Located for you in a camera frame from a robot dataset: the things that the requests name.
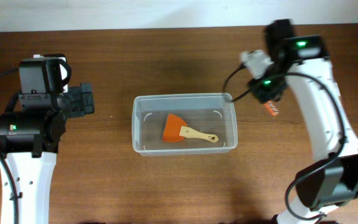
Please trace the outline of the clear plastic container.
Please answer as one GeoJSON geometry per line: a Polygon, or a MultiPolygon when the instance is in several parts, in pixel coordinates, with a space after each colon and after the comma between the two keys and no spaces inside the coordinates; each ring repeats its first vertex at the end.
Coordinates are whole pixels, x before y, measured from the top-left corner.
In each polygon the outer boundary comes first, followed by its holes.
{"type": "Polygon", "coordinates": [[[132,110],[132,147],[142,156],[226,153],[237,147],[237,121],[228,93],[138,96],[132,110]],[[207,138],[165,142],[167,118],[173,114],[207,138]]]}

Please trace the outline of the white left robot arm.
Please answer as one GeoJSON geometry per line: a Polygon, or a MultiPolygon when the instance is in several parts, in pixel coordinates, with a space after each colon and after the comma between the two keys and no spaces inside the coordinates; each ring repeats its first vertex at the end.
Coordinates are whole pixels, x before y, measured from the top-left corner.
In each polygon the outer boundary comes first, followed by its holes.
{"type": "Polygon", "coordinates": [[[90,83],[69,87],[63,54],[34,55],[18,68],[21,90],[0,115],[1,223],[48,223],[50,187],[70,118],[95,112],[90,83]]]}

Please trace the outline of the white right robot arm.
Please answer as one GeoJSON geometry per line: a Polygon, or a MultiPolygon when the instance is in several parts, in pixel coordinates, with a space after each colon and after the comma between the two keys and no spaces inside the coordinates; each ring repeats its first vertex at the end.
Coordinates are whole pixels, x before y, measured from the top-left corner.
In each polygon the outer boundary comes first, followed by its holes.
{"type": "Polygon", "coordinates": [[[306,123],[314,163],[288,186],[286,210],[273,223],[321,223],[331,211],[358,199],[358,138],[346,117],[331,59],[319,35],[298,36],[288,19],[264,30],[267,51],[244,63],[251,93],[261,102],[278,101],[291,89],[306,123]]]}

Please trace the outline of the orange scraper with wooden handle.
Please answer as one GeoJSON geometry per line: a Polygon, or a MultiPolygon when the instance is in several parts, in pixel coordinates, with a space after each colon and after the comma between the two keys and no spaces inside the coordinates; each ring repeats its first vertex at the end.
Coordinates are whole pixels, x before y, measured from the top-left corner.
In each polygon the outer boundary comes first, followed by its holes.
{"type": "Polygon", "coordinates": [[[168,114],[165,127],[163,130],[163,142],[180,142],[185,138],[188,139],[202,139],[212,143],[218,142],[219,138],[215,134],[207,134],[196,131],[188,127],[187,123],[179,116],[168,114]]]}

